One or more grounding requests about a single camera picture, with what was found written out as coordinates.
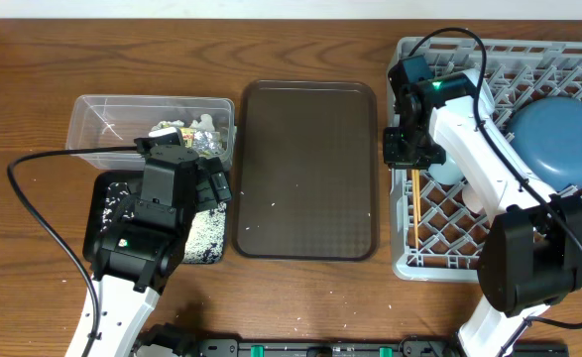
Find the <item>grey dishwasher rack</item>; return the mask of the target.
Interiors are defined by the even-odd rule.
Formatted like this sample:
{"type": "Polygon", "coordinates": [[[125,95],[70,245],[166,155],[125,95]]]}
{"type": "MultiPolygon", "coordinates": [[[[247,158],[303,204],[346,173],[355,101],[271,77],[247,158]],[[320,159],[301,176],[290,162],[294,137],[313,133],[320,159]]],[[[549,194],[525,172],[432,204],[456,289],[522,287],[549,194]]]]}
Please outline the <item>grey dishwasher rack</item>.
{"type": "MultiPolygon", "coordinates": [[[[582,43],[488,40],[479,48],[470,39],[419,37],[399,41],[393,61],[411,51],[423,54],[432,72],[482,67],[493,93],[493,120],[504,130],[528,104],[551,96],[582,101],[582,43]]],[[[443,185],[420,175],[421,220],[412,218],[411,179],[393,170],[390,189],[391,254],[394,274],[406,281],[474,283],[489,222],[462,201],[466,183],[443,185]]]]}

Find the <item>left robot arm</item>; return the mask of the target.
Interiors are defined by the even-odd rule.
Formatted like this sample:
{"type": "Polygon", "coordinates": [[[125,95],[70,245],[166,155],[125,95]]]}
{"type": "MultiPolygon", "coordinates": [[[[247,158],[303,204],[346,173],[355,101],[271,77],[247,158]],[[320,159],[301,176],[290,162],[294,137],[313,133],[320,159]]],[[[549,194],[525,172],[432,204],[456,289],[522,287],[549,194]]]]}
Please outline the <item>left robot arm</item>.
{"type": "Polygon", "coordinates": [[[140,186],[83,245],[92,277],[69,356],[130,355],[183,260],[195,215],[232,197],[221,160],[203,158],[181,135],[134,143],[145,161],[140,186]]]}

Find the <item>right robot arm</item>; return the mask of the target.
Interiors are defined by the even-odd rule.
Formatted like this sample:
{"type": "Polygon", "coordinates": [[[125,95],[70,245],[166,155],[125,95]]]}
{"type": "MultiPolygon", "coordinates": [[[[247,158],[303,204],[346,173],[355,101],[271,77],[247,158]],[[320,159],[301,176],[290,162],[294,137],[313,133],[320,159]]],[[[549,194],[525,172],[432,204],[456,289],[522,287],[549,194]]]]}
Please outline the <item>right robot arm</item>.
{"type": "Polygon", "coordinates": [[[543,313],[582,288],[582,199],[560,197],[527,165],[490,116],[483,72],[432,73],[422,55],[388,71],[399,123],[384,132],[384,162],[423,171],[453,160],[472,193],[465,204],[490,222],[477,263],[482,291],[454,354],[508,356],[543,313]]]}

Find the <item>pink cup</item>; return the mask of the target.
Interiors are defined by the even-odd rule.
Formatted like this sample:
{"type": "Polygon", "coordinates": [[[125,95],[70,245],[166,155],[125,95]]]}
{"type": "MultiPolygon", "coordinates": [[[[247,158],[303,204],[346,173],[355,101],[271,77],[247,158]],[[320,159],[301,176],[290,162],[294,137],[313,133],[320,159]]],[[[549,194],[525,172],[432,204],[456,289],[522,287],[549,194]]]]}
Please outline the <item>pink cup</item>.
{"type": "Polygon", "coordinates": [[[484,207],[473,186],[467,183],[462,189],[462,199],[467,209],[475,214],[482,214],[484,207]]]}

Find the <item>yellow green snack wrapper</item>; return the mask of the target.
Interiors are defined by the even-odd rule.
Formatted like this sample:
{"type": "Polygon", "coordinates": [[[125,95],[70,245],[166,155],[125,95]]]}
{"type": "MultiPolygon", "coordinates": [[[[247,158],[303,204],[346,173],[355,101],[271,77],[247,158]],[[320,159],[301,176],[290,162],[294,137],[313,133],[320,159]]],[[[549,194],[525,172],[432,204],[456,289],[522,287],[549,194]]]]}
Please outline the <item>yellow green snack wrapper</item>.
{"type": "Polygon", "coordinates": [[[202,157],[217,157],[225,152],[219,132],[181,128],[184,144],[202,157]]]}

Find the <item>dark blue plate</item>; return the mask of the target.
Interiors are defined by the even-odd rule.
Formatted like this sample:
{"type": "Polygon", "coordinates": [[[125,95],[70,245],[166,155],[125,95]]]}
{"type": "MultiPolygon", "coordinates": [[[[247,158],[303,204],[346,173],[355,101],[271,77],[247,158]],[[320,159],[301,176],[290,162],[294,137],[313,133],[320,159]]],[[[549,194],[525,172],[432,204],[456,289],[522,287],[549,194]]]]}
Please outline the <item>dark blue plate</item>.
{"type": "Polygon", "coordinates": [[[511,145],[526,165],[553,189],[582,187],[582,102],[539,99],[509,121],[511,145]]]}

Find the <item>light blue bowl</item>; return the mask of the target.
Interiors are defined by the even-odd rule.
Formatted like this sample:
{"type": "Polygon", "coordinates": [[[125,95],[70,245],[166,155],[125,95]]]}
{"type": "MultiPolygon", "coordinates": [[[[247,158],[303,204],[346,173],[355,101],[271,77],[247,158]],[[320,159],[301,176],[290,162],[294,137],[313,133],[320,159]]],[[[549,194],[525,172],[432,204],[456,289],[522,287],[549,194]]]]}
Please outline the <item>light blue bowl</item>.
{"type": "MultiPolygon", "coordinates": [[[[467,78],[474,84],[478,84],[478,80],[480,78],[481,71],[476,68],[469,68],[463,70],[463,73],[467,76],[467,78]]],[[[495,111],[495,102],[494,97],[491,92],[491,89],[486,81],[483,81],[480,86],[480,93],[478,99],[478,106],[479,106],[479,115],[482,118],[491,118],[492,114],[495,111]]]]}

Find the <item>light blue cup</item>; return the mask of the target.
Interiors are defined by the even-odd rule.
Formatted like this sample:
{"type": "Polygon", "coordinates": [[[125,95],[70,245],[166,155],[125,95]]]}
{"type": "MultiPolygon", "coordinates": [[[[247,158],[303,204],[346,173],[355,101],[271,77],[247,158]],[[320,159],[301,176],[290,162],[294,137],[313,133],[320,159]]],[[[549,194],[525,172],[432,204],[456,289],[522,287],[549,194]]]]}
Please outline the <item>light blue cup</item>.
{"type": "Polygon", "coordinates": [[[432,164],[428,172],[436,182],[443,185],[455,185],[464,179],[463,173],[448,153],[445,154],[443,164],[432,164]]]}

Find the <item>wooden chopstick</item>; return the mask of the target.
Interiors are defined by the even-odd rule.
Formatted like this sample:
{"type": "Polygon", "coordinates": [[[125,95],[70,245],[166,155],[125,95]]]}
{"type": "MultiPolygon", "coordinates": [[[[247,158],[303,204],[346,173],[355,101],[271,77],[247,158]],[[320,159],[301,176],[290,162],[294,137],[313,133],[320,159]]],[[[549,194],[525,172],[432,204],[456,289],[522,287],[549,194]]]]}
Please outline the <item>wooden chopstick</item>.
{"type": "Polygon", "coordinates": [[[420,199],[420,171],[412,171],[412,185],[413,185],[413,196],[415,200],[415,214],[416,219],[419,222],[421,220],[421,199],[420,199]]]}
{"type": "Polygon", "coordinates": [[[418,221],[416,219],[416,214],[415,214],[415,200],[414,200],[414,196],[413,196],[413,186],[412,186],[412,215],[413,215],[413,234],[414,234],[414,247],[416,250],[418,250],[419,247],[419,241],[418,241],[418,237],[419,237],[419,233],[418,233],[418,221]]]}

